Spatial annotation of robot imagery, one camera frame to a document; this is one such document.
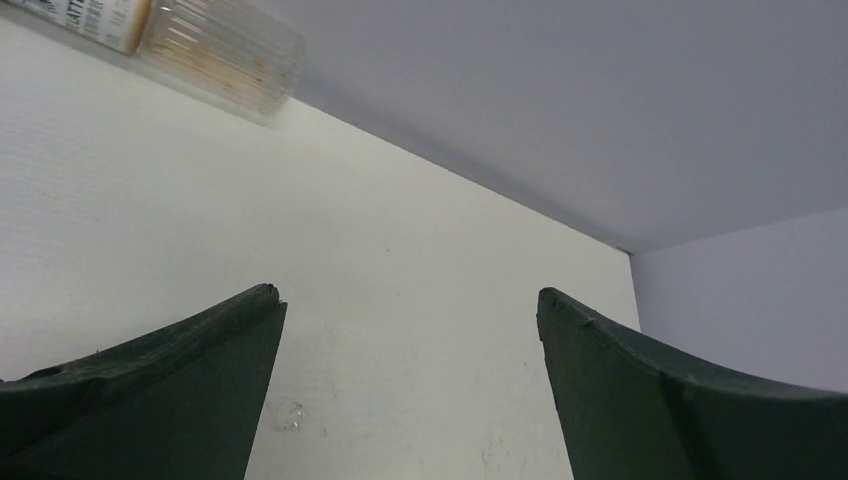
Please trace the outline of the green cap brown bottle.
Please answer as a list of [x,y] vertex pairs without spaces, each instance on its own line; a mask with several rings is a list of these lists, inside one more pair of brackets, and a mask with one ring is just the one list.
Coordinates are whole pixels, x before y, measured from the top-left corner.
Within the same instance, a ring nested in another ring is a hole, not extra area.
[[15,7],[141,62],[151,79],[260,125],[296,88],[305,39],[251,1],[17,1]]

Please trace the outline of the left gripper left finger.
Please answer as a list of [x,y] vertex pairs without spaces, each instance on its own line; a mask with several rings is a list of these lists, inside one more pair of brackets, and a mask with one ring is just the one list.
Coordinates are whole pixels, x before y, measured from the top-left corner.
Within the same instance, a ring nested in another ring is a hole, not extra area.
[[241,479],[286,317],[270,284],[1,385],[5,479]]

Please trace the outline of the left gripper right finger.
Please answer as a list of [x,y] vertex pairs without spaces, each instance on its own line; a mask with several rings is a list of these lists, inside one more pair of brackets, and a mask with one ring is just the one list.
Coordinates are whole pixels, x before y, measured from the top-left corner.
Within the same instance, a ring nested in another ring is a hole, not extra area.
[[551,287],[537,327],[577,479],[843,479],[847,397],[725,368]]

